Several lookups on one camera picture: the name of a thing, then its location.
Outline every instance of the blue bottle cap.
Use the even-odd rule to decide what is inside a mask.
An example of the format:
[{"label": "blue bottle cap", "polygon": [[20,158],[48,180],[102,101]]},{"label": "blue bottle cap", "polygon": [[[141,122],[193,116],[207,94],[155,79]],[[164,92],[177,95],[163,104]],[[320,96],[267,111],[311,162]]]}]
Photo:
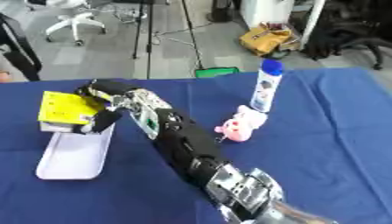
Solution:
[{"label": "blue bottle cap", "polygon": [[279,76],[284,71],[284,65],[274,59],[264,59],[260,68],[266,73],[274,76]]}]

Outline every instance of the tripod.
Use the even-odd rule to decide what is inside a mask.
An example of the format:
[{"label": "tripod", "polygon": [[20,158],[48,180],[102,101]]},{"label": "tripod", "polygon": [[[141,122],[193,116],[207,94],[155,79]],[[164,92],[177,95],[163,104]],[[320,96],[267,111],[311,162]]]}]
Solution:
[{"label": "tripod", "polygon": [[[182,1],[182,6],[183,10],[185,13],[185,18],[186,18],[186,23],[189,28],[189,32],[191,34],[192,38],[192,45],[193,45],[193,50],[196,53],[196,58],[198,61],[198,69],[204,69],[203,64],[201,62],[201,57],[200,57],[200,52],[199,48],[196,43],[196,38],[194,37],[194,32],[193,32],[193,24],[192,21],[189,17],[189,11],[188,7],[186,5],[186,0],[181,0]],[[148,2],[148,7],[149,7],[149,30],[148,30],[148,42],[146,46],[146,52],[148,53],[148,59],[147,59],[147,80],[150,79],[151,77],[151,55],[152,55],[152,28],[153,28],[153,19],[154,19],[154,2],[155,0],[141,0],[140,5],[139,5],[139,17],[137,18],[137,32],[136,32],[136,39],[135,39],[135,47],[134,47],[134,52],[132,54],[132,58],[134,60],[137,59],[137,47],[139,45],[139,39],[140,39],[140,31],[142,28],[142,16],[144,13],[144,5]]]}]

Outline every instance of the white tray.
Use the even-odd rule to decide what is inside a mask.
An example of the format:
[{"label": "white tray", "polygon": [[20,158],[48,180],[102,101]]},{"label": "white tray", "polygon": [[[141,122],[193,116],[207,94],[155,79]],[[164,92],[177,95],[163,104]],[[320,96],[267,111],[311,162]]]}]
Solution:
[{"label": "white tray", "polygon": [[39,161],[36,175],[40,179],[93,179],[105,163],[113,124],[101,134],[53,134]]}]

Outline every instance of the white chair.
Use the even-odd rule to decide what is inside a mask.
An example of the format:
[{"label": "white chair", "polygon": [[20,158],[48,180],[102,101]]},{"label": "white chair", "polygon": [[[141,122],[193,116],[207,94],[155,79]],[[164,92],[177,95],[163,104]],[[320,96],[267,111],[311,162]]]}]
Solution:
[{"label": "white chair", "polygon": [[[76,11],[80,7],[88,7],[87,0],[24,0],[26,4],[31,8],[33,5],[44,5],[46,7],[58,8],[58,9],[69,9]],[[101,33],[106,33],[105,24],[95,21],[94,14],[91,12],[83,12],[75,16],[62,15],[59,16],[59,22],[46,29],[46,40],[53,42],[51,34],[64,28],[71,26],[73,38],[77,46],[83,46],[84,42],[80,39],[78,29],[79,25],[93,25],[101,28]]]}]

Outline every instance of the pink toy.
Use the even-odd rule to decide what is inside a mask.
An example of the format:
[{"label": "pink toy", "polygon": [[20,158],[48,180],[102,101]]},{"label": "pink toy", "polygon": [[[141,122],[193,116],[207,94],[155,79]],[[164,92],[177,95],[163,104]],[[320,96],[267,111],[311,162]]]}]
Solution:
[{"label": "pink toy", "polygon": [[236,142],[250,139],[253,130],[259,129],[267,121],[267,115],[241,105],[232,119],[227,120],[222,126],[215,127],[215,132],[222,133],[222,138]]}]

